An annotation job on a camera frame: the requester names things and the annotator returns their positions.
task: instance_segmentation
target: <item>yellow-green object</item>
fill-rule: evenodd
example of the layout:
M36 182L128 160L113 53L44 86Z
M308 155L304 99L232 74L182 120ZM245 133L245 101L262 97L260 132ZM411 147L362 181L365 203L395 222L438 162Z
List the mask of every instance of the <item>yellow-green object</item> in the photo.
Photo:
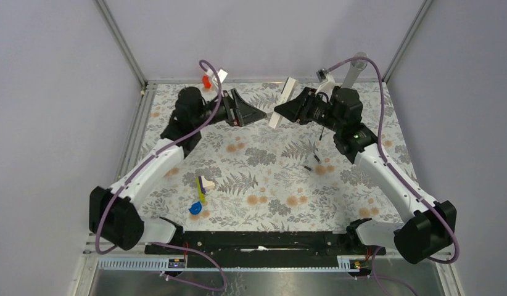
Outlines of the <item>yellow-green object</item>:
M204 193L203 193L202 188L201 188L201 182L199 182L199 179L196 179L196 182L197 182L197 191L199 193L199 201L202 204L204 204L205 199L204 199Z

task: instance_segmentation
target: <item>tabletop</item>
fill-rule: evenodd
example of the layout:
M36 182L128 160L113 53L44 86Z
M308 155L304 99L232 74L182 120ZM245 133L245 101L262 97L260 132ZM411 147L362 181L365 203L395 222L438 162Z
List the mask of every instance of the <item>tabletop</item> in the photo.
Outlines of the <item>tabletop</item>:
M159 84L141 147L145 156L168 123L181 89L201 84ZM301 83L294 97L304 86ZM359 218L400 222L400 217L371 178L341 155L333 132L310 123L283 119L278 129L268 120L282 83L224 83L268 114L242 128L218 123L205 127L188 157L162 178L139 210L142 216L163 216L192 231L342 231ZM356 83L364 105L363 123L377 133L379 85ZM414 181L416 177L387 88L382 144ZM202 91L209 100L215 91ZM314 158L314 153L321 163ZM304 169L304 165L313 171ZM199 200L198 176L215 182L198 215L188 212Z

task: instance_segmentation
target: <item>gray floor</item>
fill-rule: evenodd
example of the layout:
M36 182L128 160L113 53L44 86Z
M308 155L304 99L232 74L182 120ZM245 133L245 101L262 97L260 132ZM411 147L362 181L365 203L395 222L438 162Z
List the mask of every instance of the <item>gray floor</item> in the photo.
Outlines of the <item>gray floor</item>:
M404 260L381 259L376 265L378 274L409 283L420 296L444 295L437 270L431 262L411 265ZM228 272L226 291L214 293L178 282L166 282L158 275L150 271L98 270L90 295L385 295L373 279L354 281L347 273ZM219 273L185 272L179 277L209 286L222 283ZM412 295L400 284L384 280L383 283L392 295Z

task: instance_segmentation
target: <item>orange object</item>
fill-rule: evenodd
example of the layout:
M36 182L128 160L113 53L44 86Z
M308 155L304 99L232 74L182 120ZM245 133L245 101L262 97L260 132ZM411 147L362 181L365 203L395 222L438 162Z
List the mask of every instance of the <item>orange object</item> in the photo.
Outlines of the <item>orange object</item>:
M212 88L212 84L210 83L210 78L208 76L203 76L203 84L205 88L210 89Z

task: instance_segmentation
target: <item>white wall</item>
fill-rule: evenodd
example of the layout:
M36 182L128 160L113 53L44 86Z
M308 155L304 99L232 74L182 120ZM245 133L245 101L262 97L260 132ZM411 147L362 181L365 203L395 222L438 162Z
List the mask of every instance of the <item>white wall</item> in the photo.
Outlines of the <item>white wall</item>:
M107 0L145 76L200 79L207 59L229 78L314 78L358 51L384 71L423 0ZM346 68L335 72L344 77ZM361 77L376 77L365 71Z
M138 93L92 1L0 0L0 296L65 295Z
M507 295L507 0L435 1L388 85L419 182L457 208L466 296Z

